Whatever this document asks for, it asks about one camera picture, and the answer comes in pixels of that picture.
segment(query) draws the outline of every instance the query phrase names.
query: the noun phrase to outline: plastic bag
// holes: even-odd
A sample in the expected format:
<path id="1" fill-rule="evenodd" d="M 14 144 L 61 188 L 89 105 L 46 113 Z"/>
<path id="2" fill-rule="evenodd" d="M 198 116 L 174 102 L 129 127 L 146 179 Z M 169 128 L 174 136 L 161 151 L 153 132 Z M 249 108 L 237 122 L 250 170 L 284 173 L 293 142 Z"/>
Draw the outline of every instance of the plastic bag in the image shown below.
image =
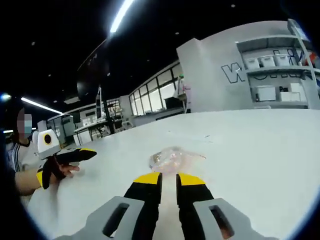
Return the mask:
<path id="1" fill-rule="evenodd" d="M 186 151 L 182 147 L 172 146 L 152 155 L 149 166 L 153 172 L 178 173 L 188 164 L 188 161 L 194 159 L 205 159 L 205 157 Z"/>

